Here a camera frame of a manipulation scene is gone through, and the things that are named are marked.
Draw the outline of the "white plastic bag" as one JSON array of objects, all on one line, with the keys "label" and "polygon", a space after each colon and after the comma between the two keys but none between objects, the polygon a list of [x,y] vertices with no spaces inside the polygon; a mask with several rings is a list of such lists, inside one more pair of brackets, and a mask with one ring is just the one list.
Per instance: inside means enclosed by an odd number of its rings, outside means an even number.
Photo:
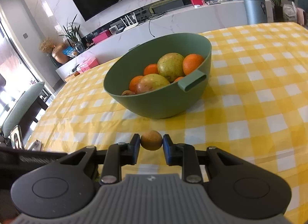
[{"label": "white plastic bag", "polygon": [[295,22],[297,23],[297,12],[296,6],[294,2],[290,4],[284,4],[282,7],[283,10],[283,18],[285,22]]}]

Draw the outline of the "brown kiwi large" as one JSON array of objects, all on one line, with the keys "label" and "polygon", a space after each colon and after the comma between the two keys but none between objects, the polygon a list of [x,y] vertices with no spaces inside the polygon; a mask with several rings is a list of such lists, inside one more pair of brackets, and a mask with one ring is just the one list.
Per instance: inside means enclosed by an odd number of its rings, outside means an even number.
[{"label": "brown kiwi large", "polygon": [[122,96],[130,96],[130,95],[135,95],[135,93],[131,90],[125,90],[121,95]]}]

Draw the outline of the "copper round vase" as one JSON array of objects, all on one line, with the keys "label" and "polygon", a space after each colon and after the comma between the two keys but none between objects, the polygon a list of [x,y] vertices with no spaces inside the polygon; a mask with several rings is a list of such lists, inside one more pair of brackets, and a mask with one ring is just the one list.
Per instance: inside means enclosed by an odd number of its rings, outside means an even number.
[{"label": "copper round vase", "polygon": [[63,53],[66,48],[67,45],[65,43],[60,43],[52,50],[52,57],[61,64],[65,64],[69,60],[68,56]]}]

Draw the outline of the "orange tangerine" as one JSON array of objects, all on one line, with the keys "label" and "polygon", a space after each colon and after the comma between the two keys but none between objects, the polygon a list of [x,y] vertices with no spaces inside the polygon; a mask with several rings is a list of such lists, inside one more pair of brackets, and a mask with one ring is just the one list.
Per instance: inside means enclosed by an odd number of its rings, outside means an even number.
[{"label": "orange tangerine", "polygon": [[157,64],[149,64],[148,66],[146,66],[146,68],[144,68],[143,71],[143,75],[149,75],[149,74],[158,74],[158,68],[157,68]]},{"label": "orange tangerine", "polygon": [[129,90],[136,94],[137,85],[143,77],[144,77],[143,75],[138,75],[132,78],[129,84]]}]

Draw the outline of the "magenta box on cabinet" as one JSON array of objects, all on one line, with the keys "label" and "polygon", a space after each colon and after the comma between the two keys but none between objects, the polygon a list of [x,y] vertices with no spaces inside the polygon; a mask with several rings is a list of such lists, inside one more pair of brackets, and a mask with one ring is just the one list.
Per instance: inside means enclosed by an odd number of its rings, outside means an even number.
[{"label": "magenta box on cabinet", "polygon": [[111,35],[112,34],[109,30],[105,30],[101,32],[100,34],[98,34],[96,37],[94,37],[92,41],[94,42],[94,44],[98,44],[99,42],[104,41],[105,39],[109,38]]}]

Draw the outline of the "green perforated colander bowl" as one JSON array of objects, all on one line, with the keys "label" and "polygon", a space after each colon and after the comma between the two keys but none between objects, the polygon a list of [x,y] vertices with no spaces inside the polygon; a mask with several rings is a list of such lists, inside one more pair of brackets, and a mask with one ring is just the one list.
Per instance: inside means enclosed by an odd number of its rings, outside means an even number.
[{"label": "green perforated colander bowl", "polygon": [[[192,107],[204,93],[210,75],[211,51],[209,39],[199,34],[176,33],[156,37],[120,57],[107,72],[104,89],[119,104],[137,115],[151,119],[175,116]],[[157,62],[167,53],[183,56],[199,54],[204,61],[178,82],[146,93],[122,94],[128,89],[130,81],[140,75],[147,65]]]}]

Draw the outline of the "green cushioned chair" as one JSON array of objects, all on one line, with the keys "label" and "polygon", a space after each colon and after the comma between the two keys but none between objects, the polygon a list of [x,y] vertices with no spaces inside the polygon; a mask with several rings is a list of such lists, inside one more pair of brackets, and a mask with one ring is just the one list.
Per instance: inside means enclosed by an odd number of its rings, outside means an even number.
[{"label": "green cushioned chair", "polygon": [[28,109],[30,109],[30,106],[35,102],[40,93],[43,91],[44,85],[44,82],[31,85],[29,89],[21,95],[19,100],[17,100],[16,104],[9,112],[1,126],[1,132],[4,138],[7,138],[13,128],[18,125]]}]

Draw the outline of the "white marble TV cabinet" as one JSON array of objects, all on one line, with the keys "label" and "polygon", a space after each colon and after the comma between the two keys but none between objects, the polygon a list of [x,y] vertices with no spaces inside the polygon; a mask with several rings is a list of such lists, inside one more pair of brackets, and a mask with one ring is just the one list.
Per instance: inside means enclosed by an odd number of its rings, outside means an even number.
[{"label": "white marble TV cabinet", "polygon": [[95,56],[99,64],[102,64],[124,55],[154,37],[173,33],[203,33],[242,25],[248,25],[243,0],[178,9],[110,36],[56,69],[56,73],[64,80],[72,73],[72,69],[87,57]]}]

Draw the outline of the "pink appliance on floor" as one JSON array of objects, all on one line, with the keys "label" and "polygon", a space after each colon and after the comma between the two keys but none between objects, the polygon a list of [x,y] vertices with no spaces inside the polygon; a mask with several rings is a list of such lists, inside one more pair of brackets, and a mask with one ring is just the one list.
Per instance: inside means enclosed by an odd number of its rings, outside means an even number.
[{"label": "pink appliance on floor", "polygon": [[296,18],[297,24],[301,26],[305,26],[307,24],[306,12],[302,8],[296,7]]}]

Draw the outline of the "large orange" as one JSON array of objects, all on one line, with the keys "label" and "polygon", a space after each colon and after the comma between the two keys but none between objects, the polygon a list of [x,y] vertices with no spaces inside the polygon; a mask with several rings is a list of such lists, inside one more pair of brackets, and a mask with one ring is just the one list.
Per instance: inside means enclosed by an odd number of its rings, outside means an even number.
[{"label": "large orange", "polygon": [[185,75],[189,75],[194,70],[196,70],[204,61],[203,56],[199,54],[189,54],[187,55],[182,63],[183,72]]}]

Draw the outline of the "pink storage box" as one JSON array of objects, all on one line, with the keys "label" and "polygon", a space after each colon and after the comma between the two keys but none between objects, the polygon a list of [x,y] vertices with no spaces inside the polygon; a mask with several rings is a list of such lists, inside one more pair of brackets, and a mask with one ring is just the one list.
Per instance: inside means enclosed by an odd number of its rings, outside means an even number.
[{"label": "pink storage box", "polygon": [[95,56],[90,56],[84,59],[76,68],[77,72],[84,73],[99,65]]}]

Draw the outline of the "yellow-green pear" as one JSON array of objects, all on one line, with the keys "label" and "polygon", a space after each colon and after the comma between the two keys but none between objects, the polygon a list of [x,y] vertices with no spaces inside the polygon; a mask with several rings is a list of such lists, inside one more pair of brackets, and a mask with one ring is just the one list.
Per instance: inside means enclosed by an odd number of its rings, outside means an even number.
[{"label": "yellow-green pear", "polygon": [[167,53],[157,62],[158,73],[165,77],[170,83],[178,77],[184,76],[184,57],[179,53]]},{"label": "yellow-green pear", "polygon": [[136,86],[136,93],[142,94],[151,92],[169,85],[170,82],[159,74],[148,74],[141,78]]}]

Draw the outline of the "potted plant left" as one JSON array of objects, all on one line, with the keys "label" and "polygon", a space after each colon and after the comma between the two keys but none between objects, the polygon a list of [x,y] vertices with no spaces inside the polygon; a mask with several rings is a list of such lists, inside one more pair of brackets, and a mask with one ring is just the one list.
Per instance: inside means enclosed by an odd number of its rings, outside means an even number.
[{"label": "potted plant left", "polygon": [[60,36],[66,37],[70,46],[78,53],[81,54],[85,51],[85,47],[81,41],[81,36],[79,34],[80,24],[75,24],[77,14],[74,16],[71,22],[66,22],[66,25],[63,25],[62,28],[64,33]]}]

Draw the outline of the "white wifi router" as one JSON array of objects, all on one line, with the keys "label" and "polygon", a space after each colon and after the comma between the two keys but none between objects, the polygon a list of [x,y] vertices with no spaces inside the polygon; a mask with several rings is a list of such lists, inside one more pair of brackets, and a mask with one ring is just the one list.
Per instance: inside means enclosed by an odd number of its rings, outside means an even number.
[{"label": "white wifi router", "polygon": [[120,18],[120,20],[124,24],[124,31],[130,30],[139,25],[135,13],[133,13],[132,16],[125,15],[124,18]]}]

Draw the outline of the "brown kiwi small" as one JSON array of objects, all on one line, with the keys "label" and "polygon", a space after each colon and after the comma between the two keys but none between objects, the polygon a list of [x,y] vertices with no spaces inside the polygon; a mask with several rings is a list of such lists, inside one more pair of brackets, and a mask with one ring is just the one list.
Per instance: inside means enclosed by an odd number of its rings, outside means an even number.
[{"label": "brown kiwi small", "polygon": [[162,136],[155,130],[147,131],[141,136],[141,146],[146,150],[158,150],[162,144]]}]

